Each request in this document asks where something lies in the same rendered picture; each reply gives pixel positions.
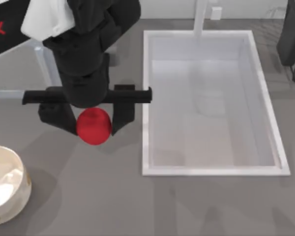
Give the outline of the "red apple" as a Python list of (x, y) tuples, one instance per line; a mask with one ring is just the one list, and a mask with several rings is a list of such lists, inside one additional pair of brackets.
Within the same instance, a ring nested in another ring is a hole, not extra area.
[(112, 132), (112, 122), (101, 108), (87, 108), (77, 118), (77, 135), (87, 144), (101, 145), (106, 142)]

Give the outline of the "cream glossy bowl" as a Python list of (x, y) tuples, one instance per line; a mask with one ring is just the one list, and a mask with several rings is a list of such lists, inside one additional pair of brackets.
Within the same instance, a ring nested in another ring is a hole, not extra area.
[(31, 179), (20, 156), (0, 146), (0, 224), (10, 221), (24, 209), (31, 190)]

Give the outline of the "white sink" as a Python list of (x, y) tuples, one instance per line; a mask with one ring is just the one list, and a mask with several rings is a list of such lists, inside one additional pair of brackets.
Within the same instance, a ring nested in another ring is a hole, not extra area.
[(289, 176), (250, 30), (146, 30), (144, 176)]

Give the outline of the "white wall socket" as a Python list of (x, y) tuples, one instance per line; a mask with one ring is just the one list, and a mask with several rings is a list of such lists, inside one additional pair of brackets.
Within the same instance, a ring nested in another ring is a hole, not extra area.
[(214, 6), (211, 8), (211, 20), (220, 20), (222, 17), (222, 7), (220, 6)]

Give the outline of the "pale grey frame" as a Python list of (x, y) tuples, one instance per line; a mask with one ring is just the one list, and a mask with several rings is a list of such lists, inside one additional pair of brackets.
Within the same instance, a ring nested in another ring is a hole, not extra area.
[(42, 43), (29, 39), (0, 54), (0, 99), (21, 99), (26, 90), (56, 86), (54, 60)]

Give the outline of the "white tall tap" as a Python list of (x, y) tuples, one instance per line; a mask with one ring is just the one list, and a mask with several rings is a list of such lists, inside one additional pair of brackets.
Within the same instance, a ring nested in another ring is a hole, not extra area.
[(195, 1), (195, 16), (194, 16), (194, 36), (200, 37), (203, 31), (203, 24), (205, 20), (205, 14), (207, 9), (208, 0), (196, 0)]

